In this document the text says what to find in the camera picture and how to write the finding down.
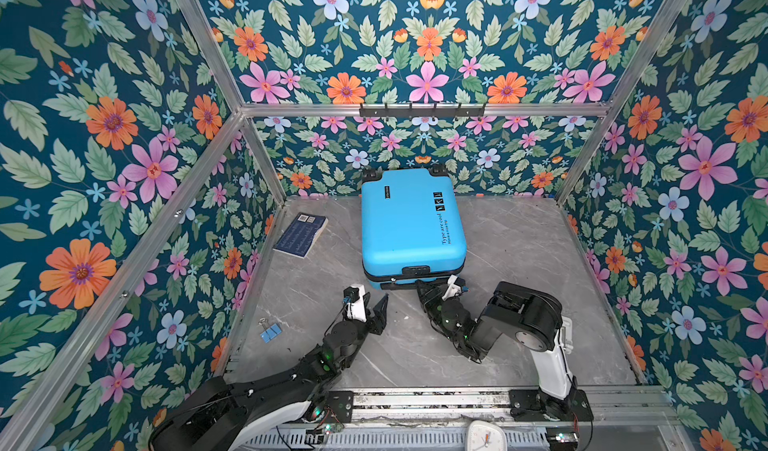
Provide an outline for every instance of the blue binder clip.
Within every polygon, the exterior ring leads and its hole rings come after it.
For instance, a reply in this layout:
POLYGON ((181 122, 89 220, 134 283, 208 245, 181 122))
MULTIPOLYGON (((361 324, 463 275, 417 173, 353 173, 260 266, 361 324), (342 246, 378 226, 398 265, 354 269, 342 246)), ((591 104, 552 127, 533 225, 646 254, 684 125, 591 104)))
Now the blue binder clip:
POLYGON ((259 324, 261 324, 261 327, 264 328, 264 332, 261 333, 261 339, 264 340, 264 343, 268 343, 269 341, 272 341, 277 337, 278 334, 282 333, 283 330, 280 329, 280 326, 277 324, 273 324, 272 326, 266 325, 266 318, 263 317, 259 320, 259 324))

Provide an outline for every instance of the robotic arm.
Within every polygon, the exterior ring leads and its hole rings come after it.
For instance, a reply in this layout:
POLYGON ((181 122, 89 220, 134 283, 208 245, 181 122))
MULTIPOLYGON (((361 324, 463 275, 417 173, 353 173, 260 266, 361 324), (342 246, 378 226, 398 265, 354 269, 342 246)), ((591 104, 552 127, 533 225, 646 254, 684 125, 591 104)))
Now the robotic arm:
POLYGON ((389 296, 372 310, 369 300, 363 286, 346 288, 342 320, 332 323, 322 344, 282 373, 248 383, 207 380, 153 431, 150 450, 227 451, 282 423, 317 419, 328 391, 352 365, 368 334, 384 331, 389 296))
POLYGON ((456 350, 480 363, 499 336, 506 334, 531 350, 538 372, 539 405, 551 419, 570 416, 576 378, 565 355, 573 349, 573 324, 562 317, 562 304, 552 295, 500 282, 480 317, 474 321, 459 301, 464 280, 416 282, 422 309, 432 327, 456 350))

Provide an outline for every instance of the suitcase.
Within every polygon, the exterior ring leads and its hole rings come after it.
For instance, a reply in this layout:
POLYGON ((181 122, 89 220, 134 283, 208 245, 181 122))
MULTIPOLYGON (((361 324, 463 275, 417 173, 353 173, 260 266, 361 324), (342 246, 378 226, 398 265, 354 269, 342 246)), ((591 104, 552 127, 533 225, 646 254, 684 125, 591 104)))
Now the suitcase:
POLYGON ((445 166, 362 174, 362 267, 379 290, 458 275, 467 242, 445 166))

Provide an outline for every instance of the book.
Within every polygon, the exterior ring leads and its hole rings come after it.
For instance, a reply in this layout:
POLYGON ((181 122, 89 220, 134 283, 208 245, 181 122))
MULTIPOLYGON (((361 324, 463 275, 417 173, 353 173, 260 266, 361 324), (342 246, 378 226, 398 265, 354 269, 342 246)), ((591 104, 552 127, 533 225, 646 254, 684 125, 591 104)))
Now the book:
POLYGON ((325 216, 307 213, 297 214, 283 232, 283 236, 277 241, 274 250, 302 258, 306 257, 327 223, 328 219, 325 216))

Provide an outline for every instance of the clock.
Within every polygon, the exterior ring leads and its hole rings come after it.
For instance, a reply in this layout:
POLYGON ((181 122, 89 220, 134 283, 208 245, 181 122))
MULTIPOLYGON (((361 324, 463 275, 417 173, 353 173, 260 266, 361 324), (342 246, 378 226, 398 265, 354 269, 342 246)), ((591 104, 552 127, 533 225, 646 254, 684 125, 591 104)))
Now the clock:
POLYGON ((507 436, 502 428, 485 421, 472 421, 467 430, 466 451, 506 451, 507 436))

